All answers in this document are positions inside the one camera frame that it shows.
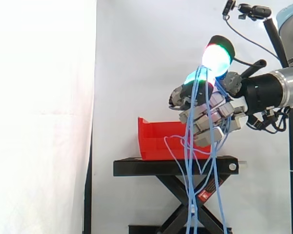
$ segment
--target green light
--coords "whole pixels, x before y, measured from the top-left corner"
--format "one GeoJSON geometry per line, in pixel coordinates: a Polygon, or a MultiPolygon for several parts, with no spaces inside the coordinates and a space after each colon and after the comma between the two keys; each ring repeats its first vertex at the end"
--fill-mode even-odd
{"type": "MultiPolygon", "coordinates": [[[[201,73],[200,76],[197,78],[198,80],[206,80],[206,74],[207,73],[207,69],[206,68],[201,68],[201,73]]],[[[184,84],[188,84],[189,82],[193,81],[195,79],[195,74],[196,71],[192,72],[190,75],[187,76],[186,81],[184,82],[184,84]]],[[[208,72],[208,78],[207,81],[214,86],[215,85],[215,75],[213,74],[212,71],[208,72]]]]}
{"type": "Polygon", "coordinates": [[[210,44],[204,51],[202,65],[211,69],[216,77],[222,76],[230,67],[231,58],[220,45],[210,44]]]}

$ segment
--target white backdrop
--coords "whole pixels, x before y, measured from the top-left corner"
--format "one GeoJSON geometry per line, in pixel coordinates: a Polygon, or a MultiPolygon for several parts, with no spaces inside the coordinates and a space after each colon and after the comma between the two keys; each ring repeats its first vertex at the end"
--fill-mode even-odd
{"type": "MultiPolygon", "coordinates": [[[[262,72],[280,68],[265,51],[232,32],[222,20],[225,0],[99,0],[94,109],[94,204],[96,234],[126,234],[128,224],[160,225],[179,202],[154,177],[113,177],[113,161],[138,156],[137,117],[177,120],[168,109],[171,91],[201,62],[215,34],[229,38],[236,56],[266,59],[262,72]]],[[[249,0],[274,15],[293,3],[249,0]]],[[[242,34],[272,46],[261,22],[231,24],[242,34]]],[[[231,70],[245,66],[233,63],[231,70]]],[[[248,162],[221,189],[227,224],[235,234],[290,232],[288,134],[269,135],[244,127],[232,133],[219,155],[248,162]]],[[[219,217],[216,197],[207,206],[219,217]]]]}
{"type": "Polygon", "coordinates": [[[0,1],[0,234],[81,234],[95,0],[0,1]]]}

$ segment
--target robotic hand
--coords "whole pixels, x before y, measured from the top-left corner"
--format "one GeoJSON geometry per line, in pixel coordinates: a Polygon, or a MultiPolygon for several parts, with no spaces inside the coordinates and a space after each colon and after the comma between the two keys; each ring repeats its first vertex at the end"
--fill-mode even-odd
{"type": "MultiPolygon", "coordinates": [[[[270,132],[266,128],[272,125],[276,132],[285,130],[287,113],[293,107],[293,15],[286,22],[281,22],[279,17],[278,23],[282,25],[279,32],[283,39],[285,53],[290,58],[289,64],[291,67],[270,71],[259,76],[252,75],[266,66],[266,61],[262,59],[250,64],[250,67],[242,74],[228,72],[232,60],[239,61],[234,57],[233,45],[222,36],[212,37],[203,54],[202,65],[213,71],[215,76],[213,76],[214,80],[208,78],[209,92],[206,94],[206,76],[203,74],[204,80],[200,81],[198,95],[195,99],[193,129],[196,145],[204,147],[211,143],[209,117],[205,102],[206,95],[208,95],[211,108],[215,141],[224,136],[222,124],[228,118],[230,119],[229,132],[241,129],[240,118],[245,116],[248,116],[247,125],[253,129],[270,132]],[[214,49],[209,49],[215,45],[225,50],[228,56],[222,57],[223,52],[221,50],[215,53],[214,49]],[[246,106],[234,107],[232,101],[235,98],[243,98],[246,106]],[[262,113],[263,121],[253,115],[256,113],[262,113]],[[284,120],[284,129],[280,129],[281,124],[278,126],[276,124],[279,116],[282,116],[284,120]]],[[[195,73],[190,74],[186,82],[176,88],[169,98],[170,108],[182,111],[179,114],[182,123],[186,123],[189,117],[194,78],[195,73]]]]}

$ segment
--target blue cable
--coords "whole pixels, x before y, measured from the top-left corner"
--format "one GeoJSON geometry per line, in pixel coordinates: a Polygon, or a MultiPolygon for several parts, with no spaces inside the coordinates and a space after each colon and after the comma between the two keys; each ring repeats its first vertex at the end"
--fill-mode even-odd
{"type": "MultiPolygon", "coordinates": [[[[206,82],[205,92],[208,93],[208,90],[209,90],[208,89],[208,83],[206,82]]],[[[224,216],[224,211],[223,211],[223,206],[222,206],[220,192],[219,192],[218,172],[217,172],[217,164],[216,164],[216,148],[215,148],[215,145],[214,145],[213,123],[212,123],[212,119],[211,119],[210,106],[208,105],[209,98],[208,98],[208,95],[205,95],[205,96],[206,96],[207,112],[208,112],[208,116],[209,116],[209,130],[210,130],[210,139],[211,139],[211,148],[212,148],[211,156],[212,156],[212,163],[213,163],[213,168],[214,168],[216,193],[217,193],[217,197],[218,197],[218,203],[219,203],[219,209],[220,209],[221,218],[222,218],[222,221],[223,221],[224,233],[228,234],[228,230],[227,230],[227,227],[226,227],[225,216],[224,216]]]]}
{"type": "MultiPolygon", "coordinates": [[[[190,113],[187,119],[187,125],[186,125],[186,132],[185,132],[185,136],[171,136],[171,137],[178,137],[180,138],[180,143],[184,146],[184,153],[185,153],[185,167],[186,167],[186,173],[188,176],[188,186],[187,186],[187,180],[186,180],[186,175],[180,165],[180,163],[178,162],[178,160],[176,159],[176,157],[173,155],[173,152],[171,151],[171,149],[169,148],[168,144],[167,144],[167,138],[164,138],[164,142],[166,147],[168,148],[170,154],[172,155],[172,157],[174,158],[174,160],[176,161],[181,174],[183,176],[183,180],[185,183],[185,188],[186,188],[186,192],[188,195],[188,221],[187,221],[187,230],[186,233],[189,234],[190,231],[190,225],[191,225],[191,216],[192,216],[192,205],[194,206],[194,217],[195,217],[195,221],[194,221],[194,234],[197,234],[197,228],[198,228],[198,207],[197,207],[197,198],[196,196],[207,186],[207,183],[209,181],[209,178],[211,176],[211,172],[214,169],[214,175],[215,175],[215,185],[216,185],[216,190],[217,190],[217,196],[218,196],[218,201],[219,201],[219,206],[220,206],[220,210],[221,210],[221,215],[222,215],[222,219],[223,219],[223,223],[224,223],[224,231],[225,234],[228,234],[227,232],[227,228],[225,226],[225,220],[224,220],[224,215],[223,215],[223,211],[222,211],[222,204],[221,204],[221,199],[220,199],[220,194],[219,194],[219,183],[218,183],[218,174],[217,174],[217,165],[216,165],[216,152],[219,151],[222,146],[224,145],[225,141],[228,138],[228,134],[229,134],[229,129],[230,129],[230,118],[227,119],[226,125],[223,129],[224,133],[226,133],[225,138],[223,139],[223,141],[218,141],[216,142],[216,147],[214,145],[214,135],[213,135],[213,131],[212,131],[212,122],[210,119],[210,106],[209,106],[209,99],[208,99],[208,95],[206,95],[206,103],[207,103],[207,107],[208,107],[208,116],[209,116],[209,128],[210,128],[210,135],[211,135],[211,152],[202,152],[198,149],[194,149],[193,147],[193,119],[194,119],[194,106],[195,106],[195,101],[196,101],[196,96],[198,93],[198,87],[199,87],[199,81],[198,81],[198,77],[201,74],[201,69],[204,68],[207,70],[206,76],[208,77],[208,69],[203,67],[203,66],[199,66],[196,70],[195,73],[195,79],[194,79],[194,83],[193,83],[193,88],[192,88],[192,93],[191,93],[191,106],[190,106],[190,113]],[[207,159],[206,163],[204,164],[203,168],[201,169],[201,166],[197,160],[197,157],[195,155],[195,152],[200,152],[206,155],[210,155],[210,157],[207,159]],[[209,161],[212,159],[212,166],[210,167],[210,170],[208,172],[206,181],[204,182],[203,186],[196,192],[194,192],[194,187],[193,187],[193,181],[192,181],[192,166],[193,166],[193,157],[195,158],[196,164],[198,165],[199,168],[199,172],[200,174],[202,174],[209,161]]],[[[206,94],[208,93],[208,82],[206,82],[206,94]]]]}

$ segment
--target red plastic tray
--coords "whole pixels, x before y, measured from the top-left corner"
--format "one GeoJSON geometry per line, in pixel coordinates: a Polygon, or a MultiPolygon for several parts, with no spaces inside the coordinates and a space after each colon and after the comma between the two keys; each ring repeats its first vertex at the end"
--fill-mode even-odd
{"type": "MultiPolygon", "coordinates": [[[[181,122],[152,122],[149,123],[145,119],[138,118],[138,139],[140,153],[143,160],[174,160],[167,149],[164,137],[173,135],[184,136],[186,125],[181,122]]],[[[184,159],[184,147],[180,143],[180,138],[167,138],[167,144],[177,159],[184,159]]],[[[210,146],[197,147],[204,152],[210,152],[210,146]]],[[[209,155],[195,152],[197,159],[207,159],[209,155]]]]}

